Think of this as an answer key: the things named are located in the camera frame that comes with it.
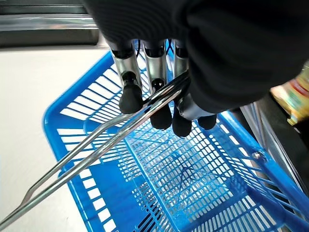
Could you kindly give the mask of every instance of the gray floor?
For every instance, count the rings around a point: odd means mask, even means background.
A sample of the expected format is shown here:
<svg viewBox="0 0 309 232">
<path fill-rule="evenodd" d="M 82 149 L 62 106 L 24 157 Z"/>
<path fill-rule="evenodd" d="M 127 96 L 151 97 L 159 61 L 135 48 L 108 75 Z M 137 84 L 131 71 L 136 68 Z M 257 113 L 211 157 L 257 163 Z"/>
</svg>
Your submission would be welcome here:
<svg viewBox="0 0 309 232">
<path fill-rule="evenodd" d="M 105 52 L 87 46 L 0 50 L 0 219 L 56 162 L 42 130 L 44 111 Z M 4 231 L 86 228 L 65 185 Z"/>
</svg>

